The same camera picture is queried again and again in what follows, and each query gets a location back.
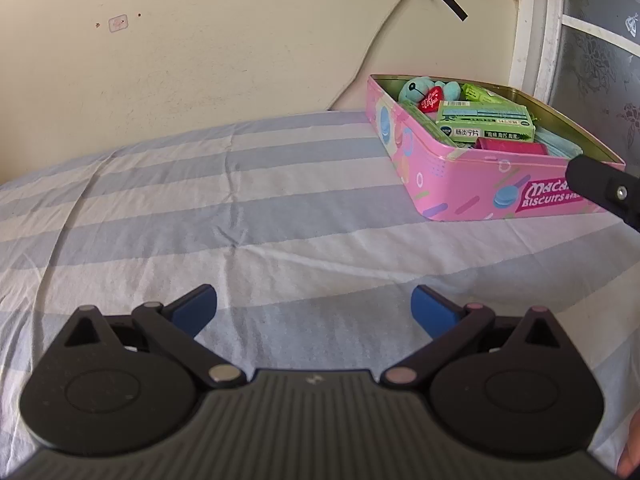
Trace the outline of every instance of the red heart plush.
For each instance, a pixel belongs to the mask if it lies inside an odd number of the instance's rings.
[[[418,110],[423,114],[438,111],[440,101],[444,101],[444,90],[439,86],[434,86],[427,92],[427,95],[418,103]]]

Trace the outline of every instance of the blue macaron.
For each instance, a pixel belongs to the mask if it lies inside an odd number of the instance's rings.
[[[501,187],[494,196],[494,206],[507,209],[518,199],[518,188],[515,186]]]
[[[380,109],[380,133],[382,134],[382,140],[385,144],[388,144],[391,138],[391,121],[389,120],[389,110],[386,106]]]

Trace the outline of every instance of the pink tin box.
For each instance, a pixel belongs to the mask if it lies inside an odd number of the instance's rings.
[[[367,118],[414,201],[426,218],[488,220],[591,213],[602,210],[571,192],[567,158],[454,148],[438,142],[395,101],[415,76],[372,75],[367,81]],[[433,80],[448,81],[446,78]],[[622,159],[571,119],[519,90],[475,81],[525,105],[540,126],[578,144],[585,155],[623,169]]]

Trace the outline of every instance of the beige wall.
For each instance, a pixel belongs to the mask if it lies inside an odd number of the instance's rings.
[[[0,182],[137,140],[326,109],[397,1],[0,0]],[[516,0],[457,1],[464,23],[440,0],[403,0],[335,107],[364,107],[368,73],[506,82]],[[129,28],[110,33],[119,14]]]

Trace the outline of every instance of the blue striped bed sheet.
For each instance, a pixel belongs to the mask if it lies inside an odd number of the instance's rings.
[[[141,142],[0,186],[0,476],[33,452],[17,401],[79,304],[124,314],[201,283],[198,340],[257,367],[384,368],[428,343],[410,293],[545,304],[594,370],[614,467],[640,404],[640,235],[609,214],[431,222],[361,112]]]

